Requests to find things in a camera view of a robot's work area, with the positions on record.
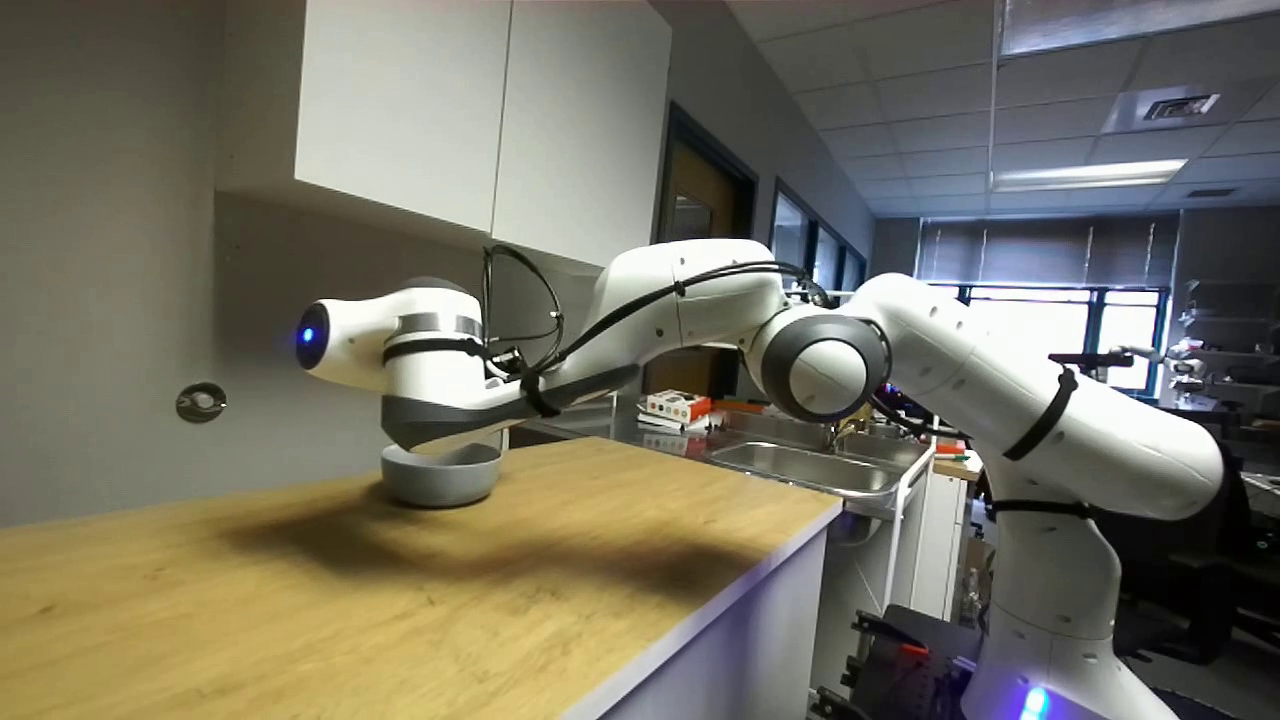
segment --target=white robotic arm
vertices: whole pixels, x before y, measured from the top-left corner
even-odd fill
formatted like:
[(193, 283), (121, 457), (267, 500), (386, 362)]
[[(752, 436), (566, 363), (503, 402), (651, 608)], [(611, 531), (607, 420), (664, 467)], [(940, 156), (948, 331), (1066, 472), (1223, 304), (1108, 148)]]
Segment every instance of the white robotic arm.
[(554, 413), (619, 387), (669, 348), (742, 348), (752, 382), (801, 420), (841, 420), (889, 376), (976, 441), (999, 500), (997, 589), (971, 720), (1172, 718), (1117, 655), (1120, 562), (1089, 507), (1190, 515), (1215, 495), (1215, 441), (1011, 342), (962, 330), (962, 310), (908, 275), (866, 279), (844, 310), (796, 304), (755, 241), (685, 241), (617, 257), (581, 342), (520, 382), (493, 376), (479, 304), (447, 283), (305, 313), (312, 376), (385, 397), (398, 450)]

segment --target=wooden table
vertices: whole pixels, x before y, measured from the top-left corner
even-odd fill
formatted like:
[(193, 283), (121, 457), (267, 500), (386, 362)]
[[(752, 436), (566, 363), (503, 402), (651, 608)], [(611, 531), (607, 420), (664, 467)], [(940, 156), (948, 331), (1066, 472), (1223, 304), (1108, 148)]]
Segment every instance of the wooden table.
[(452, 512), (335, 481), (4, 527), (0, 718), (596, 718), (837, 512), (564, 441)]

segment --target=blue light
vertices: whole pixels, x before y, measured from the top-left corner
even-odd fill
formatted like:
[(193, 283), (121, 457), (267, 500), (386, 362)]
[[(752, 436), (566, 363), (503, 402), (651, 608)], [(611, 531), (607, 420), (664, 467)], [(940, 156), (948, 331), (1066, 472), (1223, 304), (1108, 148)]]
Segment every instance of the blue light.
[(1018, 720), (1047, 720), (1050, 701), (1040, 686), (1026, 689)]

